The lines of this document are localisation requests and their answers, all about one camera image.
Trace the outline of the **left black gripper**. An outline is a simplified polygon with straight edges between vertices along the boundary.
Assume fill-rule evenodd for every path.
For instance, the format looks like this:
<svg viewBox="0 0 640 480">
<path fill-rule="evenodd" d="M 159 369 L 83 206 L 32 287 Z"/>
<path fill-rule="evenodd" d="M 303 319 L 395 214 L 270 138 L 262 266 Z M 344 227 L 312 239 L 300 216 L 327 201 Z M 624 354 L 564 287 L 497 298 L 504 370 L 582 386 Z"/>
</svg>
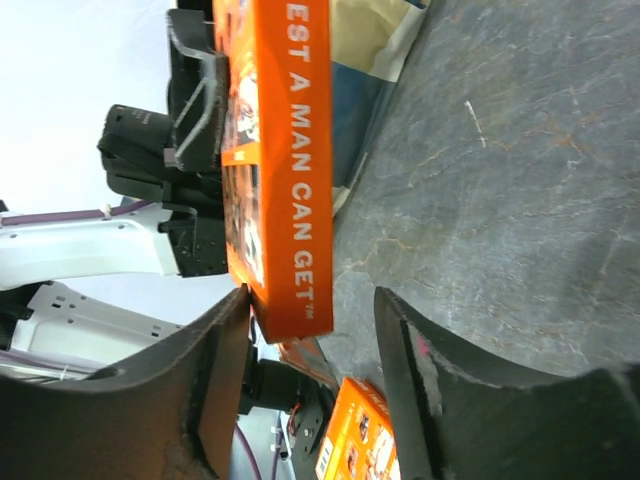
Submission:
<svg viewBox="0 0 640 480">
<path fill-rule="evenodd" d="M 203 11 L 170 9 L 166 24 L 171 118 L 125 105 L 109 109 L 97 144 L 107 185 L 139 200 L 221 210 L 220 175 L 196 173 L 220 169 L 229 59 L 214 48 L 213 26 Z M 178 169 L 164 163 L 171 141 Z"/>
</svg>

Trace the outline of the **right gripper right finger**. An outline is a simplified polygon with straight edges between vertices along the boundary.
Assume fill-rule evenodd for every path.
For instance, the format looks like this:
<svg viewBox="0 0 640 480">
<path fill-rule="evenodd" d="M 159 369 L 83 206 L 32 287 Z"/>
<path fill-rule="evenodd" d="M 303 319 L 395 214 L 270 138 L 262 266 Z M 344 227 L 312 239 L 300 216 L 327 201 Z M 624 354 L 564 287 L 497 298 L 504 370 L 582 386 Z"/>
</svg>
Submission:
<svg viewBox="0 0 640 480">
<path fill-rule="evenodd" d="M 562 377 L 496 356 L 375 291 L 405 479 L 635 479 L 639 368 Z"/>
</svg>

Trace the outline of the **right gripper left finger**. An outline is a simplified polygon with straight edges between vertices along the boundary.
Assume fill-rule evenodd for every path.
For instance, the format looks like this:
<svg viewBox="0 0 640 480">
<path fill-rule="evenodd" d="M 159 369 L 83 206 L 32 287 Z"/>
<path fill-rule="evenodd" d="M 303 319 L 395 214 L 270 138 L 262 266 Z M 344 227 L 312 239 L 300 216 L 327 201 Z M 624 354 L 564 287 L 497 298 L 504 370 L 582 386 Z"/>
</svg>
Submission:
<svg viewBox="0 0 640 480">
<path fill-rule="evenodd" d="M 1 379 L 4 479 L 225 479 L 248 352 L 240 287 L 85 380 Z"/>
</svg>

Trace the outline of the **orange razor box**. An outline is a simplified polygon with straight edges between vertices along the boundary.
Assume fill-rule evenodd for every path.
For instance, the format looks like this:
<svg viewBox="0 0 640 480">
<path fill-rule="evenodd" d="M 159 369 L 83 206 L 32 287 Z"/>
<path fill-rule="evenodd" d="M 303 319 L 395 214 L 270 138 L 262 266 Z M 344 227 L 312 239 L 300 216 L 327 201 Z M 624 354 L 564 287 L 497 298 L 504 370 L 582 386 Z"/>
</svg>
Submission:
<svg viewBox="0 0 640 480">
<path fill-rule="evenodd" d="M 217 1 L 230 63 L 221 147 L 227 260 L 265 339 L 327 334 L 332 303 L 332 107 L 325 1 Z"/>
<path fill-rule="evenodd" d="M 277 345 L 281 361 L 323 354 L 314 339 Z M 367 381 L 338 381 L 335 405 L 321 443 L 314 479 L 399 479 L 395 440 L 386 400 Z"/>
</svg>

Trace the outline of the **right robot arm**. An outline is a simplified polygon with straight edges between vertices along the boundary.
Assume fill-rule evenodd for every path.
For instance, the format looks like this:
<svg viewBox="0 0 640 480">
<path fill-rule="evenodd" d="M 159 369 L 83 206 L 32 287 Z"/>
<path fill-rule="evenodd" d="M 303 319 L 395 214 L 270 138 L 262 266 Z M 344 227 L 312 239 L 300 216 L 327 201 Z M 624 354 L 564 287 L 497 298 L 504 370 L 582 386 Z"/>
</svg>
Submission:
<svg viewBox="0 0 640 480">
<path fill-rule="evenodd" d="M 375 293 L 386 397 L 405 479 L 635 479 L 639 368 L 558 377 L 501 359 Z M 237 416 L 296 408 L 297 476 L 338 448 L 325 383 L 249 343 L 249 296 L 192 323 L 138 315 L 53 282 L 1 297 L 5 479 L 225 479 Z"/>
</svg>

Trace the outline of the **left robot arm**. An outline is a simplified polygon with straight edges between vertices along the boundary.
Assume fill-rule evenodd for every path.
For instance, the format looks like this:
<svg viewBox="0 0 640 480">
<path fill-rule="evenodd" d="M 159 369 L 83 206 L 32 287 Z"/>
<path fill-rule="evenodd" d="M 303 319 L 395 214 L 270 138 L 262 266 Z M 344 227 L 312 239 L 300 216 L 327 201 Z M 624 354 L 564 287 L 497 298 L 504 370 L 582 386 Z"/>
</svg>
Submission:
<svg viewBox="0 0 640 480">
<path fill-rule="evenodd" d="M 201 277 L 227 270 L 221 147 L 229 61 L 213 40 L 208 1 L 166 14 L 167 111 L 108 111 L 97 148 L 117 207 L 1 220 L 1 286 L 148 273 Z"/>
</svg>

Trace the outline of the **striped blue beige pillow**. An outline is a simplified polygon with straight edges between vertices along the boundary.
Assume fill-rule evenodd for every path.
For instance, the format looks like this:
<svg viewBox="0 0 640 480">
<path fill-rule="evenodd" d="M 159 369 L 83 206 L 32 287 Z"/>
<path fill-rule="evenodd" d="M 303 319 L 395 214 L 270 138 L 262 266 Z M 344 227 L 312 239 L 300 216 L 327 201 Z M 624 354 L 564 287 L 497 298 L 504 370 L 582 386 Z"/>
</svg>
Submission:
<svg viewBox="0 0 640 480">
<path fill-rule="evenodd" d="M 334 213 L 346 203 L 371 153 L 429 6 L 428 1 L 330 3 Z"/>
</svg>

